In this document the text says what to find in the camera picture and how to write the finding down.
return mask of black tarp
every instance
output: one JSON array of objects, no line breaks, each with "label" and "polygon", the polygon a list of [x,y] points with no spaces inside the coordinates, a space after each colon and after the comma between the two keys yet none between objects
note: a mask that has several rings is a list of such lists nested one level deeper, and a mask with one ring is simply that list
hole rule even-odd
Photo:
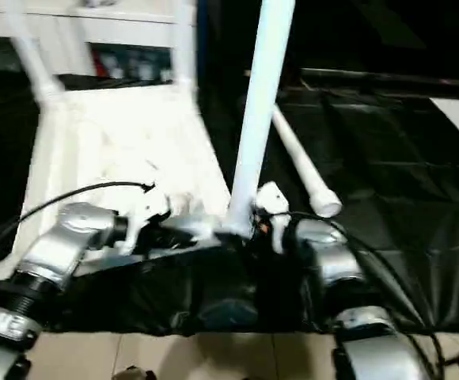
[{"label": "black tarp", "polygon": [[[199,74],[219,60],[235,81],[251,67],[261,0],[198,3]],[[286,70],[300,67],[459,79],[459,0],[297,0]]]},{"label": "black tarp", "polygon": [[[75,76],[62,80],[70,89],[135,84]],[[7,217],[20,209],[30,152],[10,153],[2,141],[12,136],[6,128],[15,133],[13,127],[23,126],[21,139],[29,145],[15,139],[10,146],[30,149],[37,108],[22,77],[0,74],[0,81],[0,159],[13,162],[0,172],[0,216]],[[207,94],[203,116],[230,184],[243,98],[231,104],[220,91]],[[400,325],[418,333],[459,331],[456,127],[428,99],[296,91],[284,95],[280,105],[343,201],[337,220],[382,252],[408,287],[411,297],[404,301],[371,254],[358,256]],[[292,210],[309,210],[305,190],[273,128],[261,176],[266,181],[279,184]],[[312,273],[309,264],[298,265],[288,256],[229,244],[76,279],[57,304],[51,330],[326,332],[323,310],[313,306],[309,292]]]}]

